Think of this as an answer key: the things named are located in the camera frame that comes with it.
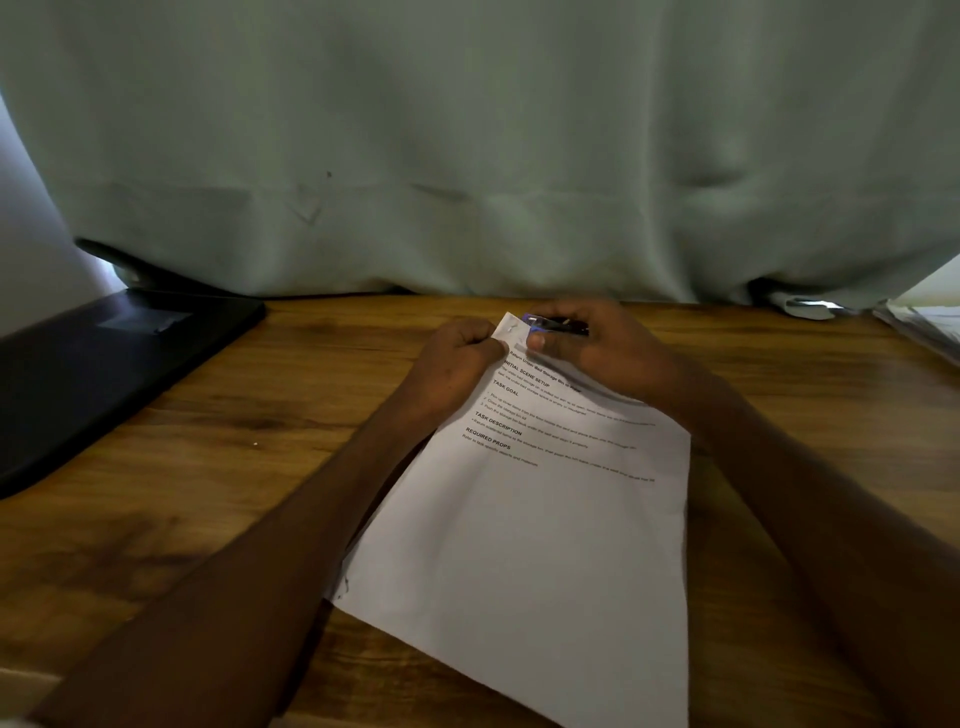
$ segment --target stack of paper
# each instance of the stack of paper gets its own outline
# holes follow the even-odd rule
[[[904,336],[960,366],[960,306],[882,303],[874,314]]]
[[[531,361],[528,331],[500,322],[509,355],[385,498],[331,599],[567,728],[681,728],[689,435]]]

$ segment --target gray-green fabric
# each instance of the gray-green fabric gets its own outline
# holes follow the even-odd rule
[[[960,252],[955,0],[0,0],[72,231],[238,293],[868,305]]]

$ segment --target person's right thumb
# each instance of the person's right thumb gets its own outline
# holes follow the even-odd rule
[[[572,333],[534,331],[527,336],[527,349],[576,365],[585,340]]]

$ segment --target person's left arm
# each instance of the person's left arm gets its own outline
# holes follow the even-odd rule
[[[30,720],[49,728],[266,725],[378,490],[506,354],[492,332],[480,319],[438,329],[338,453],[103,641]]]

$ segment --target wooden tabletop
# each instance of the wooden tabletop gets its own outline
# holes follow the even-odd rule
[[[431,329],[451,316],[496,321],[527,304],[271,303],[265,322],[149,407],[0,501],[0,716],[29,707],[280,501],[387,397]],[[960,371],[869,316],[632,310],[775,423],[960,546]],[[802,584],[696,450],[687,575],[692,725],[888,724]],[[549,724],[336,610],[288,716],[331,728]]]

